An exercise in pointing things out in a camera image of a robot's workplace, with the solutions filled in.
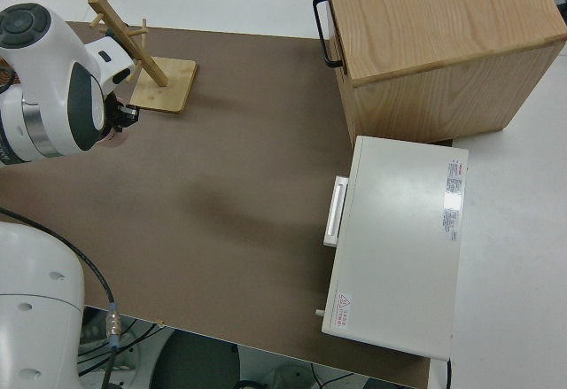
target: brown table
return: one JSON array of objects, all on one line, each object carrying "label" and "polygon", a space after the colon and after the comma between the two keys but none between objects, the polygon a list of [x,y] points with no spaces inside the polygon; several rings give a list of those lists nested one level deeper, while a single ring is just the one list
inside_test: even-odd
[{"label": "brown table", "polygon": [[[185,111],[141,113],[119,148],[3,168],[2,205],[83,249],[122,314],[426,387],[429,360],[325,335],[315,316],[333,181],[352,157],[318,41],[153,29],[148,46],[198,62]],[[86,303],[106,307],[85,278]]]}]

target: warning label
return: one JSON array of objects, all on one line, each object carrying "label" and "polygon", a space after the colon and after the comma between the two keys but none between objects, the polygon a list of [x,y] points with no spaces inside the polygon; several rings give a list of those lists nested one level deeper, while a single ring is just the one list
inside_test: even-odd
[{"label": "warning label", "polygon": [[450,240],[458,238],[457,229],[461,219],[462,163],[451,160],[447,169],[447,185],[443,207],[443,229]]},{"label": "warning label", "polygon": [[348,316],[350,314],[351,305],[353,304],[353,296],[350,294],[339,293],[336,303],[333,325],[341,329],[346,329],[348,326]]}]

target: white box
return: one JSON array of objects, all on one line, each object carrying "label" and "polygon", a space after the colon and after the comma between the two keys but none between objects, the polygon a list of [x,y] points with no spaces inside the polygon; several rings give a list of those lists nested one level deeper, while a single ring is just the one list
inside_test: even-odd
[{"label": "white box", "polygon": [[468,155],[356,138],[323,332],[449,359]]}]

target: wooden drawer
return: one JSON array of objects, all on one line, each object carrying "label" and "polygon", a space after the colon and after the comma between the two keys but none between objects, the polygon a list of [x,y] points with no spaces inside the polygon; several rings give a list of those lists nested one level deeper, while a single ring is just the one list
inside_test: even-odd
[{"label": "wooden drawer", "polygon": [[329,0],[352,142],[505,128],[567,39],[553,0]]}]

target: wooden base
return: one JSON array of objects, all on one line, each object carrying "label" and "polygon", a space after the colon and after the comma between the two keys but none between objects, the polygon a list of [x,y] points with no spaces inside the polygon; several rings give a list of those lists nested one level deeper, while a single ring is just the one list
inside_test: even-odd
[{"label": "wooden base", "polygon": [[134,87],[130,104],[146,110],[180,113],[185,108],[197,63],[187,59],[153,57],[167,75],[167,86],[161,88],[142,70]]}]

